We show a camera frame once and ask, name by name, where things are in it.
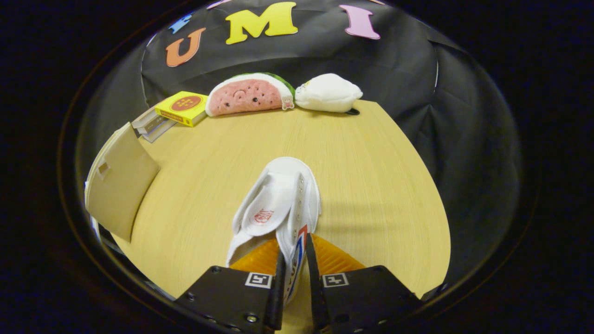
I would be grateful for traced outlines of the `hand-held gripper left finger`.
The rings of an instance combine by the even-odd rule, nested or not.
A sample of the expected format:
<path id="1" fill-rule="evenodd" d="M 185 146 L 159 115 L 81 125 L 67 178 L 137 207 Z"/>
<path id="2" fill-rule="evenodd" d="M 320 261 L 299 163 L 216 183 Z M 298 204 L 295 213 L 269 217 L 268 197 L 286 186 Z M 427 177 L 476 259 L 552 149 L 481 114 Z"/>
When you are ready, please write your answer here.
<path id="1" fill-rule="evenodd" d="M 270 239 L 235 268 L 208 268 L 175 304 L 223 332 L 273 334 L 282 328 L 286 272 L 284 254 Z"/>

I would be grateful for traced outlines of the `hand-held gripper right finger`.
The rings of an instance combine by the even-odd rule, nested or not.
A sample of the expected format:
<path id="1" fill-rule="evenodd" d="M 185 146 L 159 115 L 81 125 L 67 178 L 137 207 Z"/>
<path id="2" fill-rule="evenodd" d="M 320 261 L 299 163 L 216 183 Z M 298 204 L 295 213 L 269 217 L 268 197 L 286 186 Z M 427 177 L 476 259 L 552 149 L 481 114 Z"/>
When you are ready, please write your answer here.
<path id="1" fill-rule="evenodd" d="M 383 265 L 322 275 L 312 233 L 306 258 L 314 334 L 394 334 L 389 326 L 424 305 Z"/>

